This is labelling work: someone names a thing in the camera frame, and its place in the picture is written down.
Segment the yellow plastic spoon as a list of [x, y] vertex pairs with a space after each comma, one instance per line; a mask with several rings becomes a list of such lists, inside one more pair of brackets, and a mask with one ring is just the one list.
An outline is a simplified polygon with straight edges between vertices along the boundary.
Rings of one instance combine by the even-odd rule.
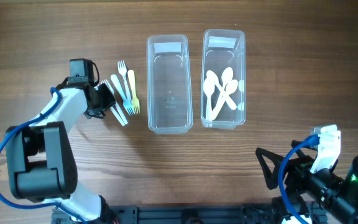
[[215, 120], [221, 111], [223, 105], [226, 103], [231, 110], [235, 110], [237, 108], [237, 105], [230, 97], [230, 94], [234, 93], [237, 90], [238, 87], [238, 81], [237, 80], [231, 80], [225, 87], [226, 96], [219, 96], [218, 100], [216, 102], [215, 107], [213, 108], [212, 112], [209, 114], [210, 120]]

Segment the white spoon angled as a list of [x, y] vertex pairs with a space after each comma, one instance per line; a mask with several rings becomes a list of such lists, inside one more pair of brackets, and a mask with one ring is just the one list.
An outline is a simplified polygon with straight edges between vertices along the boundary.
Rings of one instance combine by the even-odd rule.
[[[228, 95], [230, 94], [231, 91], [232, 78], [233, 78], [233, 69], [231, 67], [227, 67], [221, 75], [221, 80], [223, 82], [223, 89]], [[224, 95], [220, 93], [216, 103], [216, 108], [218, 107], [221, 108], [224, 102], [225, 102]]]

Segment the white spoon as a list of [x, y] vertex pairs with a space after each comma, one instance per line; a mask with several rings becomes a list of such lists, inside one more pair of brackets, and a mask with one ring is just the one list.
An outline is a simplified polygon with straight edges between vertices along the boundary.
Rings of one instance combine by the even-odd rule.
[[210, 120], [211, 114], [211, 96], [214, 93], [214, 82], [211, 78], [206, 78], [203, 83], [203, 91], [207, 97], [206, 101], [206, 120]]
[[208, 70], [206, 72], [206, 76], [208, 78], [211, 78], [214, 81], [214, 84], [216, 85], [216, 87], [219, 90], [219, 94], [222, 93], [224, 96], [226, 96], [226, 92], [224, 91], [223, 87], [219, 84], [219, 78], [218, 76], [211, 70]]

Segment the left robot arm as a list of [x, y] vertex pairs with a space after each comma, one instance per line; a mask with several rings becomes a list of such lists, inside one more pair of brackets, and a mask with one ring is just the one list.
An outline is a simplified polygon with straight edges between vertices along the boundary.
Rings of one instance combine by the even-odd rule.
[[1, 143], [11, 193], [31, 205], [5, 203], [19, 209], [53, 206], [77, 223], [116, 223], [106, 200], [79, 183], [68, 139], [81, 115], [103, 119], [115, 98], [100, 84], [96, 64], [85, 58], [70, 60], [69, 76], [50, 92], [48, 105], [34, 119], [8, 128]]

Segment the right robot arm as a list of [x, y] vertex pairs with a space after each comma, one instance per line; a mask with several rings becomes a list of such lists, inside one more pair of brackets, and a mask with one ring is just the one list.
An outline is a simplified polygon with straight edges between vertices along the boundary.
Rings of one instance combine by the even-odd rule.
[[272, 200], [271, 222], [323, 223], [329, 213], [340, 223], [358, 223], [358, 156], [344, 179], [334, 174], [334, 166], [316, 170], [317, 160], [302, 148], [314, 149], [322, 143], [317, 135], [292, 141], [285, 157], [257, 148], [267, 187], [279, 188], [281, 193]]

